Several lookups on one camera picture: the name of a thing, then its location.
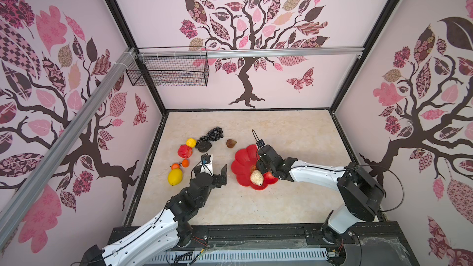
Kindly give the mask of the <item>red strawberry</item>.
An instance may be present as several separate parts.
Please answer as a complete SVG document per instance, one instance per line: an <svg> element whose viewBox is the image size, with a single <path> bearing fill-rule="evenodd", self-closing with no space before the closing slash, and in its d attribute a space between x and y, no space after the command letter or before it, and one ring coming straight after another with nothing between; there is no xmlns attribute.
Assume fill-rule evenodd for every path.
<svg viewBox="0 0 473 266"><path fill-rule="evenodd" d="M265 179L270 179L270 180L275 179L275 177L270 172L265 173L264 178Z"/></svg>

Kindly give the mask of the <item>cream white pear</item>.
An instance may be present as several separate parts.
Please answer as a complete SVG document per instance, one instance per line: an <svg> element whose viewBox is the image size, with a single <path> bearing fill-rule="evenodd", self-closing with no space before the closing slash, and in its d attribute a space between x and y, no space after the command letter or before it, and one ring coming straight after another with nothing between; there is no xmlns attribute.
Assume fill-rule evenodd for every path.
<svg viewBox="0 0 473 266"><path fill-rule="evenodd" d="M250 181L253 185L261 187L264 183L264 176L259 170L254 170L250 175Z"/></svg>

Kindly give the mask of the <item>red flower-shaped bowl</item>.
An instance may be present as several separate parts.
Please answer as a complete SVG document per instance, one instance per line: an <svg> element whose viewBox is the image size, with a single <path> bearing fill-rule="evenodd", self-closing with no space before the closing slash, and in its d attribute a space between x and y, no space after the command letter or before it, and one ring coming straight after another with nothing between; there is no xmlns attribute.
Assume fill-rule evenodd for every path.
<svg viewBox="0 0 473 266"><path fill-rule="evenodd" d="M245 149L236 152L235 159L231 165L231 171L236 176L236 181L243 187L251 187L253 190L264 190L269 185L278 182L278 179L265 179L261 187L253 185L250 181L250 175L254 170L257 170L256 162L259 159L257 155L257 146L250 145Z"/></svg>

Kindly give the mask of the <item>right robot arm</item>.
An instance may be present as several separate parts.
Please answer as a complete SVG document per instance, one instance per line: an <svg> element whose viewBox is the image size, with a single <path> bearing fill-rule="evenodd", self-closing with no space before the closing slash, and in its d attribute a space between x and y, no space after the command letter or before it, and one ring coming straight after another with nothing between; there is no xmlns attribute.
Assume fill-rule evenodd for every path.
<svg viewBox="0 0 473 266"><path fill-rule="evenodd" d="M362 166L350 163L334 167L284 159L261 139L256 140L256 146L256 167L263 175L269 173L281 181L311 183L340 193L344 203L328 215L319 231L325 243L340 243L354 224L374 221L386 191Z"/></svg>

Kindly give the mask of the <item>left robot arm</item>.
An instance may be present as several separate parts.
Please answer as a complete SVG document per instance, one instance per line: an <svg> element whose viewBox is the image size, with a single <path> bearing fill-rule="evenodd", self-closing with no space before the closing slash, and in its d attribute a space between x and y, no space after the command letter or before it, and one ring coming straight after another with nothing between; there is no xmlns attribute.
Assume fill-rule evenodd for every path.
<svg viewBox="0 0 473 266"><path fill-rule="evenodd" d="M122 239L100 249L89 248L73 266L142 266L152 257L175 246L186 246L192 238L189 220L203 208L214 188L227 185L227 165L213 174L211 165L190 180L189 186L173 196L163 210Z"/></svg>

